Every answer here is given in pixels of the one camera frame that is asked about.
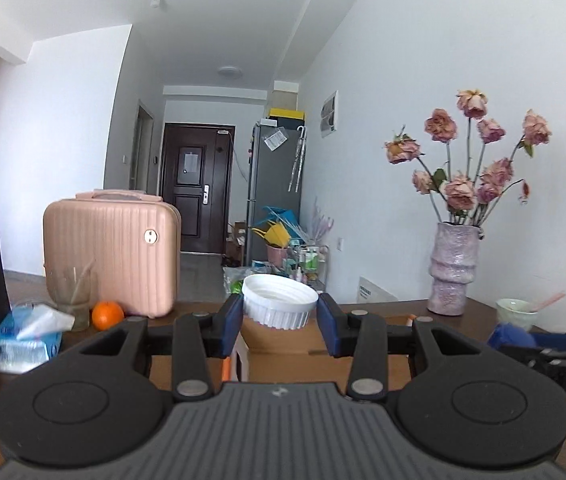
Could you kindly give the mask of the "ceiling lamp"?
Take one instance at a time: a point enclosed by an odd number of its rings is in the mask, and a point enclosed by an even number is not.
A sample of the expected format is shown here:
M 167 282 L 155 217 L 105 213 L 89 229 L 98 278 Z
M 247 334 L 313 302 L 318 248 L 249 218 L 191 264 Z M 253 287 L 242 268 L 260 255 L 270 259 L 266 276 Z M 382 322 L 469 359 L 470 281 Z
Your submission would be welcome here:
M 221 77 L 228 79 L 239 79 L 243 76 L 243 70 L 234 65 L 225 65 L 217 69 L 217 73 Z

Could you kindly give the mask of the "glass cup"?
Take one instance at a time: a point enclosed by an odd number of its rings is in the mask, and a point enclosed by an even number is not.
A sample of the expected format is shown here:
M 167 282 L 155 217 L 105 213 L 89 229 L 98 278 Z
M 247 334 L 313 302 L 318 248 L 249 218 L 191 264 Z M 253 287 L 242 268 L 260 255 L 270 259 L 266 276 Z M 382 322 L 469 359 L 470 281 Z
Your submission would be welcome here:
M 46 288 L 59 311 L 74 317 L 73 332 L 90 326 L 92 298 L 92 266 L 66 266 L 45 270 Z

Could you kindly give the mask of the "red cardboard box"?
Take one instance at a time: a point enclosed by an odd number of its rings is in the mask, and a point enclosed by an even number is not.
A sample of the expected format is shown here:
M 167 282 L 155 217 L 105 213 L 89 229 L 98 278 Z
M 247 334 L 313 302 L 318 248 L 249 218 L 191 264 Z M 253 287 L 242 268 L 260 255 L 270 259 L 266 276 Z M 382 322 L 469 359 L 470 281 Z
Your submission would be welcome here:
M 159 389 L 171 389 L 171 339 L 168 356 L 153 356 L 149 379 Z M 345 393 L 353 358 L 334 359 L 325 348 L 314 318 L 300 330 L 275 330 L 244 318 L 236 341 L 236 356 L 208 359 L 213 390 L 218 392 L 225 379 L 263 384 L 269 382 L 335 382 Z M 400 389 L 410 380 L 406 356 L 389 356 L 390 390 Z

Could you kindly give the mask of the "purple textured vase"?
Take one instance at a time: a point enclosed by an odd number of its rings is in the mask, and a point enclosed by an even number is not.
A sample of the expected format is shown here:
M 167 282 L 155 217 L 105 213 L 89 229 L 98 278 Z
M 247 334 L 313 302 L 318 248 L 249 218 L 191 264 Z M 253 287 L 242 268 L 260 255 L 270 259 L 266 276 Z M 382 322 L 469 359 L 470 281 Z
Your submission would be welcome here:
M 475 280 L 480 229 L 476 226 L 437 226 L 431 254 L 432 292 L 428 310 L 443 316 L 460 316 L 466 308 L 466 292 Z

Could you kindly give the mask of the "tissue pack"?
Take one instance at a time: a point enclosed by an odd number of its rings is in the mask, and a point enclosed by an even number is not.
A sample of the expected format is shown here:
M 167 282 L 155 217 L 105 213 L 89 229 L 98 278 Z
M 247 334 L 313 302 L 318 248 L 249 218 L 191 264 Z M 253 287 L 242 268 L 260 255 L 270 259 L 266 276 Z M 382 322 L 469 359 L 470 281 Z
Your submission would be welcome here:
M 0 373 L 20 375 L 54 359 L 74 315 L 49 304 L 18 304 L 0 324 Z

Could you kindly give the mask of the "orange fruit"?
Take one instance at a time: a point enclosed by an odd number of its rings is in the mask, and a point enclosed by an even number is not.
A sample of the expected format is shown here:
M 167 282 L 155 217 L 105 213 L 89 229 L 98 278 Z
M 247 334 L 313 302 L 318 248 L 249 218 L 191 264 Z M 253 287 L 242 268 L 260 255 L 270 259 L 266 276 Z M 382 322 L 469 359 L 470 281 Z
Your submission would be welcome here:
M 100 301 L 92 309 L 92 325 L 103 332 L 124 320 L 124 312 L 116 301 Z

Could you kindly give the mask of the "yellow box on fridge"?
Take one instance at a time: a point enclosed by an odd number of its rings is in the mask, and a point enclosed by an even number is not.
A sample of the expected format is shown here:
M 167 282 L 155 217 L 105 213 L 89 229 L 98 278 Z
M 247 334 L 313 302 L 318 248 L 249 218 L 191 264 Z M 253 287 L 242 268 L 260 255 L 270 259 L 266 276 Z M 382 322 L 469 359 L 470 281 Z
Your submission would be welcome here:
M 302 110 L 287 110 L 286 108 L 271 107 L 268 112 L 270 118 L 285 118 L 292 120 L 304 120 L 305 113 Z

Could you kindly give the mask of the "dark brown door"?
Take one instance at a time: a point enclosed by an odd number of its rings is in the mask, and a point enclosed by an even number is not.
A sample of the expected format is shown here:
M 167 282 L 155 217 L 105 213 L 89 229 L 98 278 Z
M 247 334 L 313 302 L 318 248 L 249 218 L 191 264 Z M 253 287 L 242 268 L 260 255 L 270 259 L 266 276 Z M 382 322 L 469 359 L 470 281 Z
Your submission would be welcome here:
M 219 255 L 225 248 L 235 128 L 164 126 L 161 196 L 181 214 L 181 250 Z

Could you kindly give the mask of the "white ramekin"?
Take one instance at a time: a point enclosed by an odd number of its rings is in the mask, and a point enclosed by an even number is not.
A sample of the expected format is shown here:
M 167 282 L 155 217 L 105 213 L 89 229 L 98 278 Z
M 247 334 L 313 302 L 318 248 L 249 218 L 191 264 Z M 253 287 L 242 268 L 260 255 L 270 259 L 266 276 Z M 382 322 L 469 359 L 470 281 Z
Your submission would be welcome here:
M 300 330 L 317 305 L 319 295 L 311 287 L 283 276 L 253 274 L 242 285 L 245 314 L 275 330 Z

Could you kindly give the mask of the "pink spoon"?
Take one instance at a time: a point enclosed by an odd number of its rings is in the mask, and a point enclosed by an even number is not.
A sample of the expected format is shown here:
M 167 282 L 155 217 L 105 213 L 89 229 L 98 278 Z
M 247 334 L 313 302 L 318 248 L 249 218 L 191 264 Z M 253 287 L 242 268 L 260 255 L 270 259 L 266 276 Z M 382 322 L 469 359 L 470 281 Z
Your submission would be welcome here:
M 555 304 L 556 302 L 560 301 L 566 296 L 566 292 L 558 292 L 557 294 L 552 295 L 551 297 L 547 298 L 544 301 L 538 302 L 538 304 L 534 304 L 533 307 L 530 308 L 532 312 L 539 312 L 544 310 L 546 307 Z

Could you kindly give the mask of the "grey refrigerator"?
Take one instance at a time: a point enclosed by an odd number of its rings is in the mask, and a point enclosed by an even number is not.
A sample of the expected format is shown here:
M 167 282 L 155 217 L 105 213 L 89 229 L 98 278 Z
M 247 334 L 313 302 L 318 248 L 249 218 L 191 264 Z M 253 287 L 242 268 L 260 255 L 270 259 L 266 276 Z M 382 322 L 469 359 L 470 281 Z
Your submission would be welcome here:
M 244 254 L 247 266 L 254 260 L 267 258 L 266 242 L 251 229 L 268 227 L 269 207 L 290 210 L 295 218 L 299 215 L 300 191 L 295 191 L 296 185 L 289 191 L 289 181 L 301 133 L 299 128 L 305 122 L 285 117 L 275 120 L 277 124 L 271 126 L 260 119 L 251 135 Z

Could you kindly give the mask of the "pink ribbed suitcase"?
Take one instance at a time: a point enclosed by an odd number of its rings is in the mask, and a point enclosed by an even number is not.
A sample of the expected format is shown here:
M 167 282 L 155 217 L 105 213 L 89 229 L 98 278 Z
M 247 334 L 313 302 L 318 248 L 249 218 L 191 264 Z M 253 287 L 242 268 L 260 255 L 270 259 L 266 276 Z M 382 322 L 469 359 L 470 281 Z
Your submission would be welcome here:
M 94 190 L 48 205 L 44 270 L 92 266 L 92 298 L 161 318 L 179 292 L 181 214 L 157 195 Z

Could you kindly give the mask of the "pale green bowl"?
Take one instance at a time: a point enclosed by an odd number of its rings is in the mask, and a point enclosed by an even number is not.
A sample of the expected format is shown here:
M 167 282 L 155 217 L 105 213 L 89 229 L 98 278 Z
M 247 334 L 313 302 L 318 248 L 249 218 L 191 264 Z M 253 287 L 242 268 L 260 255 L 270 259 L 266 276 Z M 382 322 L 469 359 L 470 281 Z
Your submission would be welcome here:
M 512 324 L 522 330 L 530 330 L 538 318 L 536 307 L 521 299 L 499 299 L 496 301 L 496 311 L 500 324 Z

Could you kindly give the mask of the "dried pink roses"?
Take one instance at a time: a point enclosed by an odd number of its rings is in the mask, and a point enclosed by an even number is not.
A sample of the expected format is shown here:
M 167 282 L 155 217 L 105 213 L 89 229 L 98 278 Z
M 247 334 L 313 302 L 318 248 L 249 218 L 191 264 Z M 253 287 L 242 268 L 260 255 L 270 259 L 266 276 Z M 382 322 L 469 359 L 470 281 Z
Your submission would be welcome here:
M 528 202 L 530 185 L 514 177 L 515 156 L 524 153 L 532 158 L 536 148 L 550 142 L 552 131 L 544 116 L 526 110 L 511 153 L 485 162 L 489 145 L 504 140 L 507 130 L 488 116 L 488 96 L 480 89 L 458 91 L 456 107 L 462 122 L 441 107 L 434 108 L 424 121 L 428 139 L 445 148 L 440 165 L 425 162 L 422 145 L 405 128 L 384 143 L 384 152 L 390 165 L 417 164 L 411 177 L 413 188 L 430 199 L 440 223 L 480 230 L 512 188 L 520 189 L 521 204 Z

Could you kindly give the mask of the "cart with clutter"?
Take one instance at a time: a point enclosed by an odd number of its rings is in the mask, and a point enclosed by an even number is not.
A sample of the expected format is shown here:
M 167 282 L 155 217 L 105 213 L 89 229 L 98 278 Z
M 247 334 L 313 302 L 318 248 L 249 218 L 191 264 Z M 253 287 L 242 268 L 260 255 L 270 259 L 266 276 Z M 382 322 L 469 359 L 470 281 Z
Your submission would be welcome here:
M 334 220 L 314 206 L 309 230 L 304 230 L 291 210 L 266 206 L 266 213 L 255 228 L 245 221 L 229 227 L 221 260 L 225 295 L 239 292 L 245 278 L 257 273 L 292 278 L 324 292 L 330 248 L 323 242 Z

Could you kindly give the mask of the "wall vent panel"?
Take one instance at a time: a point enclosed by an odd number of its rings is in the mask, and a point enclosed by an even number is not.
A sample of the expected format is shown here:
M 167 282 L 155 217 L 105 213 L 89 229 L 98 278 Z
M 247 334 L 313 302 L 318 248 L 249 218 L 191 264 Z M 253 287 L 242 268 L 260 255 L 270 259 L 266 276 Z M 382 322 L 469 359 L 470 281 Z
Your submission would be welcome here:
M 338 126 L 338 91 L 334 91 L 321 107 L 320 131 L 325 138 L 337 130 Z

